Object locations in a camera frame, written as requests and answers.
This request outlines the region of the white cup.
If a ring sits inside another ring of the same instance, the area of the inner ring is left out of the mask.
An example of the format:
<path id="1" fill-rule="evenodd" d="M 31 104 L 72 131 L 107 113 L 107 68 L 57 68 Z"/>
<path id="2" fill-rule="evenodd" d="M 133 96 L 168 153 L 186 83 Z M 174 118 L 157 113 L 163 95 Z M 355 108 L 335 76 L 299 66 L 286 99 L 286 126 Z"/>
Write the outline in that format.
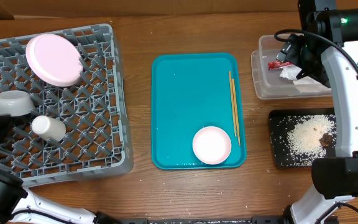
<path id="1" fill-rule="evenodd" d="M 66 135 L 65 124 L 48 116 L 37 116 L 31 124 L 31 129 L 44 140 L 61 141 Z"/>

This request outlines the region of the white napkin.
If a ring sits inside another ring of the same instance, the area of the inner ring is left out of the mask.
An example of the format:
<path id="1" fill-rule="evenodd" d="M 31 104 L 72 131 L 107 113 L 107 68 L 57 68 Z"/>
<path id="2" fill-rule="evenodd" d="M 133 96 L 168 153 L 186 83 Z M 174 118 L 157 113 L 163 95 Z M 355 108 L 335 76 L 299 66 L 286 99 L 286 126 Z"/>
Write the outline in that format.
<path id="1" fill-rule="evenodd" d="M 297 90 L 301 93 L 314 93 L 319 91 L 324 91 L 325 86 L 318 83 L 316 80 L 310 77 L 304 77 L 297 79 L 296 76 L 301 72 L 301 68 L 291 65 L 283 67 L 280 77 L 291 80 Z"/>

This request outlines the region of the white round plate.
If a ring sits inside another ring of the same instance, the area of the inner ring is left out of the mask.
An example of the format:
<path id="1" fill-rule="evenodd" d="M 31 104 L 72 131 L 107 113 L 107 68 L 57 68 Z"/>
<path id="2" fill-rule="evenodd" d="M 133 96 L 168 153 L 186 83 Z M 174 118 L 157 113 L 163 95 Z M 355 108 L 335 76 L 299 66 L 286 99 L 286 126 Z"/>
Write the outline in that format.
<path id="1" fill-rule="evenodd" d="M 72 86 L 80 81 L 83 65 L 76 47 L 56 34 L 40 34 L 30 39 L 25 56 L 30 69 L 48 84 Z"/>

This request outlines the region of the black waste tray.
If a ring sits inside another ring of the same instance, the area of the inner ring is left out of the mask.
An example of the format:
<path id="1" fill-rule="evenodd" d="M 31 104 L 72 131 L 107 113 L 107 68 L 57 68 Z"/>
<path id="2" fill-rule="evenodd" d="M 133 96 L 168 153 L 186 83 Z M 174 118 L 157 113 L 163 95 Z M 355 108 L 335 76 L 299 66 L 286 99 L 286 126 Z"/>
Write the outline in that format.
<path id="1" fill-rule="evenodd" d="M 287 134 L 294 128 L 295 122 L 292 118 L 305 115 L 335 115 L 333 108 L 303 108 L 273 110 L 268 116 L 268 130 L 270 132 L 270 145 L 272 148 L 273 162 L 280 169 L 290 169 L 295 166 L 295 161 L 290 157 L 289 147 L 287 146 Z M 325 157 L 335 156 L 333 148 Z"/>

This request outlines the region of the grey small bowl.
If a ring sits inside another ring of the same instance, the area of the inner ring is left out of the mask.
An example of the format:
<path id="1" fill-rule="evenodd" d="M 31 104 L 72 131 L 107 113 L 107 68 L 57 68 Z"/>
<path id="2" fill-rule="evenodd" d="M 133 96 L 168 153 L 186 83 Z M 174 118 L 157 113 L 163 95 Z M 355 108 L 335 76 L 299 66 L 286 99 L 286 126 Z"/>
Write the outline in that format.
<path id="1" fill-rule="evenodd" d="M 24 116 L 34 108 L 30 95 L 25 91 L 10 90 L 0 93 L 0 116 Z"/>

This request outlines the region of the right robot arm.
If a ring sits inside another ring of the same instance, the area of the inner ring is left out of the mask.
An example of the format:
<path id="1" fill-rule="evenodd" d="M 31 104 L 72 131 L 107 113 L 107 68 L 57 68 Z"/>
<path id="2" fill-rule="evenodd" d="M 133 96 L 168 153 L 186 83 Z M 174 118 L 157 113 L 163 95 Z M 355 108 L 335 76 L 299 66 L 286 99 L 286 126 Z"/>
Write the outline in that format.
<path id="1" fill-rule="evenodd" d="M 335 210 L 358 197 L 358 9 L 334 1 L 299 0 L 301 29 L 290 29 L 277 55 L 331 89 L 336 155 L 312 163 L 312 186 L 279 223 L 336 223 Z"/>

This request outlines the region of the white rice pile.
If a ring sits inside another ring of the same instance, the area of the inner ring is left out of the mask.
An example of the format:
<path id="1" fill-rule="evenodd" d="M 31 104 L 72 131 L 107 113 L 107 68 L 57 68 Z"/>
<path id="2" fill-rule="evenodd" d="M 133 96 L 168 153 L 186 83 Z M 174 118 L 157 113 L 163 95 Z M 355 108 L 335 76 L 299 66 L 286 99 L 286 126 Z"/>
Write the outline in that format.
<path id="1" fill-rule="evenodd" d="M 287 146 L 295 166 L 310 166 L 315 159 L 328 155 L 336 143 L 335 115 L 305 115 L 292 118 L 294 128 L 287 134 Z M 323 148 L 319 140 L 323 134 L 333 137 L 333 145 Z"/>

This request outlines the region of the brown food scrap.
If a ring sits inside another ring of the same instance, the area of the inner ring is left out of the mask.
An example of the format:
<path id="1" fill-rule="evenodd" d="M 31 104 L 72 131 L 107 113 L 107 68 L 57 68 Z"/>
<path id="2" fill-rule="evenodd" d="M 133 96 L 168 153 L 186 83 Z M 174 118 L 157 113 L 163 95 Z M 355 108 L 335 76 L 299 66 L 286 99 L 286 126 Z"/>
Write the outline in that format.
<path id="1" fill-rule="evenodd" d="M 333 137 L 330 134 L 325 133 L 323 134 L 319 142 L 323 148 L 331 147 L 333 145 Z"/>

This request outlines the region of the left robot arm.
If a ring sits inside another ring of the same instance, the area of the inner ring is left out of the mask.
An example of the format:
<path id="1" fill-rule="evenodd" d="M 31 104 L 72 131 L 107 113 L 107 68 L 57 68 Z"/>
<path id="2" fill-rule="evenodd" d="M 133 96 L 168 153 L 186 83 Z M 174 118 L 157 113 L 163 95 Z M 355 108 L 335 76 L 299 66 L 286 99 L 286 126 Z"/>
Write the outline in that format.
<path id="1" fill-rule="evenodd" d="M 23 180 L 0 169 L 0 223 L 120 223 L 102 212 L 65 207 L 39 197 Z"/>

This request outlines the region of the grey dishwasher rack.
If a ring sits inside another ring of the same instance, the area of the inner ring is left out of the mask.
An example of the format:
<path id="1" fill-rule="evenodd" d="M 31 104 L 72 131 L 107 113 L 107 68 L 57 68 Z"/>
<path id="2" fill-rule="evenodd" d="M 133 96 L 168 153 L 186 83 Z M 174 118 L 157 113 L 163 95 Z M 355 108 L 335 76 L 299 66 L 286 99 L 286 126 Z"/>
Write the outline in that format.
<path id="1" fill-rule="evenodd" d="M 66 126 L 61 141 L 43 140 L 29 123 L 12 129 L 0 144 L 0 169 L 25 187 L 109 177 L 134 166 L 124 100 L 119 42 L 109 24 L 59 30 L 79 51 L 83 71 L 70 87 L 45 83 L 25 58 L 29 36 L 0 39 L 0 92 L 26 91 L 35 108 Z"/>

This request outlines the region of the teal plastic tray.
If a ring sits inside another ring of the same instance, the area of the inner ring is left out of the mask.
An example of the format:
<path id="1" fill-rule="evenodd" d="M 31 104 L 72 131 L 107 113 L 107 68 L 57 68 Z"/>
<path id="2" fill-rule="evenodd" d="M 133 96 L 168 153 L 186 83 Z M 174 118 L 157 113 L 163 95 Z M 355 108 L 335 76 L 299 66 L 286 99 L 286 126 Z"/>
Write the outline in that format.
<path id="1" fill-rule="evenodd" d="M 241 146 L 234 135 L 229 74 L 235 81 Z M 241 166 L 247 157 L 236 59 L 229 53 L 161 55 L 152 64 L 151 158 L 162 170 L 209 169 L 194 154 L 192 142 L 204 127 L 230 137 L 229 157 L 218 169 Z"/>

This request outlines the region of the clear plastic bin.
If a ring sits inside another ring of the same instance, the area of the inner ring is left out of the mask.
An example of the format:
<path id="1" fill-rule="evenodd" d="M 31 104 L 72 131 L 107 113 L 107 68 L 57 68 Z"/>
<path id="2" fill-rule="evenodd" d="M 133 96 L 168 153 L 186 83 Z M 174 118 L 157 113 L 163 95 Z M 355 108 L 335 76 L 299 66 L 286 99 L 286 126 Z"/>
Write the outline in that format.
<path id="1" fill-rule="evenodd" d="M 301 93 L 291 80 L 280 77 L 281 69 L 269 70 L 268 63 L 276 61 L 277 54 L 283 43 L 277 41 L 273 35 L 263 35 L 259 39 L 259 49 L 251 54 L 252 79 L 255 92 L 261 100 L 282 98 L 311 98 L 331 96 L 331 90 Z"/>

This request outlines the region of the pink small bowl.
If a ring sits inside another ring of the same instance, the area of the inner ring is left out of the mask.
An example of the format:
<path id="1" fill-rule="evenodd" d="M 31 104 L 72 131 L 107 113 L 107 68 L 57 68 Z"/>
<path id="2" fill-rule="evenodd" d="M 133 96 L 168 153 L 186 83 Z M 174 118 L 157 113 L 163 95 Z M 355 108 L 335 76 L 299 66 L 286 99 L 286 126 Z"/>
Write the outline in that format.
<path id="1" fill-rule="evenodd" d="M 231 139 L 221 128 L 207 126 L 194 136 L 192 148 L 195 156 L 203 163 L 217 165 L 224 162 L 231 153 Z"/>

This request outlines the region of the red snack wrapper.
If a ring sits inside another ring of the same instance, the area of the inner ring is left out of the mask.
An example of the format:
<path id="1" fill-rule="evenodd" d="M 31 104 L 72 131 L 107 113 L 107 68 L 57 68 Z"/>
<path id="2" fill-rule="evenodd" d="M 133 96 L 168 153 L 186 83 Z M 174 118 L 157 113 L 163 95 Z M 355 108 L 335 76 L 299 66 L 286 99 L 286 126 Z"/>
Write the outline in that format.
<path id="1" fill-rule="evenodd" d="M 292 66 L 293 64 L 291 62 L 281 62 L 279 60 L 276 60 L 274 62 L 268 63 L 268 69 L 269 70 L 278 70 L 284 67 Z"/>

